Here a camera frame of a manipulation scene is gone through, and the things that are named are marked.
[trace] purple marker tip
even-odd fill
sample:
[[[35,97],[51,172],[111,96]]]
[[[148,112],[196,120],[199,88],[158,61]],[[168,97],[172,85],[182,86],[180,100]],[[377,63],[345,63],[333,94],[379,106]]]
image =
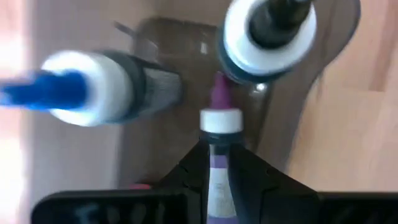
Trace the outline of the purple marker tip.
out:
[[[233,108],[227,78],[221,72],[217,72],[215,85],[211,92],[212,109],[225,110]]]

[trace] purple marker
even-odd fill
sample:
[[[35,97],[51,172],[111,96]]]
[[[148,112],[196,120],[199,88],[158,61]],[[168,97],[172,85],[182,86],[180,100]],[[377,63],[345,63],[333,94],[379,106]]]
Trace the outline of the purple marker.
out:
[[[211,93],[211,107],[201,110],[201,130],[211,135],[229,136],[241,133],[241,110],[232,107],[228,84],[222,73],[216,74]],[[228,137],[222,144],[210,145],[210,177],[207,206],[207,224],[237,224],[235,206],[228,180]]]

